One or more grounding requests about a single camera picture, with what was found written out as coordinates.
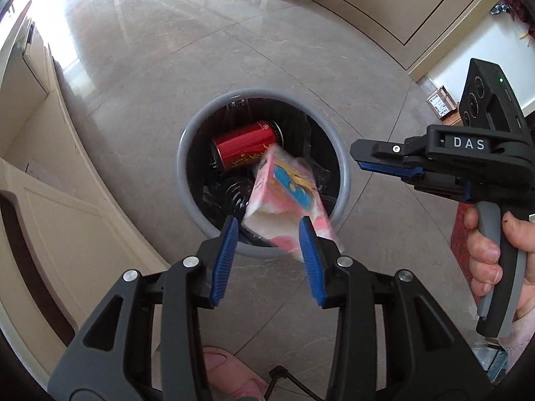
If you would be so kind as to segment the person's right hand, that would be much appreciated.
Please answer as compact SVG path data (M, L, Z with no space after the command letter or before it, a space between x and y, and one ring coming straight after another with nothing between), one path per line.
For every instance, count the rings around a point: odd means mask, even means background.
M479 232L478 222L477 210L474 207L469 208L464 216L464 225L470 231L467 239L470 254L470 289L476 297L481 298L502 279L502 267L499 266L501 255L499 245ZM534 229L534 223L520 220L511 212L507 212L502 217L502 231L505 232L507 240L514 247L524 251L527 256L516 319L523 318L534 309Z

